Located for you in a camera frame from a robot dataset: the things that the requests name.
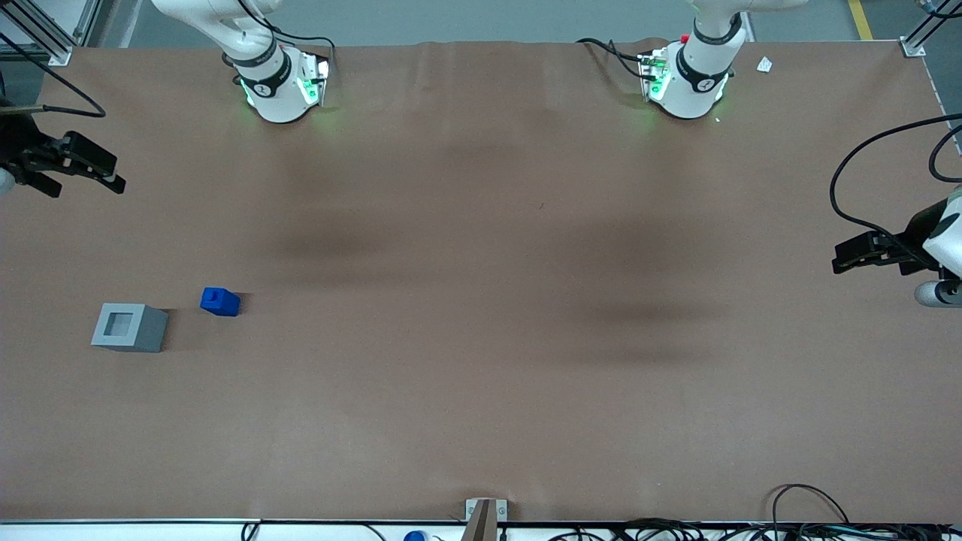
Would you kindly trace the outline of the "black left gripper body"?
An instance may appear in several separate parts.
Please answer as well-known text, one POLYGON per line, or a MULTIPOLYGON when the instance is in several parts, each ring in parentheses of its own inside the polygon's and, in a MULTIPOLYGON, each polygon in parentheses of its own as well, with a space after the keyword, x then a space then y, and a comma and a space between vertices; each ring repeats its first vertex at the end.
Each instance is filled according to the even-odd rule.
POLYGON ((901 242, 911 249, 914 255, 907 260, 899 263, 900 275, 911 275, 921 273, 921 271, 933 271, 938 275, 945 275, 941 264, 923 249, 924 241, 931 236, 936 225, 942 218, 942 213, 947 208, 947 199, 928 206, 927 208, 915 213, 909 220, 903 233, 899 235, 901 242))

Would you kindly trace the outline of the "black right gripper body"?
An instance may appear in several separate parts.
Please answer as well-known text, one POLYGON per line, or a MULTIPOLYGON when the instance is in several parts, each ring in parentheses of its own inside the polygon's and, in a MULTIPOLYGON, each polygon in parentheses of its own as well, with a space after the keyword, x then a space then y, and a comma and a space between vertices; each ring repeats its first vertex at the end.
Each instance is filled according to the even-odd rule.
POLYGON ((30 114, 2 114, 1 117, 1 162, 2 181, 15 181, 15 167, 22 164, 22 158, 29 153, 39 155, 39 171, 57 171, 66 174, 67 158, 61 149, 66 145, 69 132, 46 134, 39 130, 30 114))

